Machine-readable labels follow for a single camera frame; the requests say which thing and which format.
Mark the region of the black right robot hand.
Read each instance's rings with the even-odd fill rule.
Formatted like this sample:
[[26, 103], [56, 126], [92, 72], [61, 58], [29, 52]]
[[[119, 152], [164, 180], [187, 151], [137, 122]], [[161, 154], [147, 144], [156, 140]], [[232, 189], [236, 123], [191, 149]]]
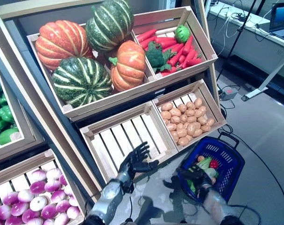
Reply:
[[197, 165], [193, 165], [190, 169], [179, 168], [178, 173], [185, 180], [190, 180], [195, 187], [196, 197], [203, 203], [212, 188], [211, 178], [206, 172]]

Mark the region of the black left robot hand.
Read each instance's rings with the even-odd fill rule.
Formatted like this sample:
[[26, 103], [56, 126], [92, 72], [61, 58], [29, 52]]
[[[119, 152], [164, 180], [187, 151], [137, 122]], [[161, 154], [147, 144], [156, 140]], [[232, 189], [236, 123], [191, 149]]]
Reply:
[[149, 153], [148, 142], [143, 142], [130, 152], [124, 161], [121, 163], [117, 178], [122, 182], [133, 180], [136, 173], [145, 173], [156, 169], [159, 161], [154, 160], [147, 162], [146, 158]]

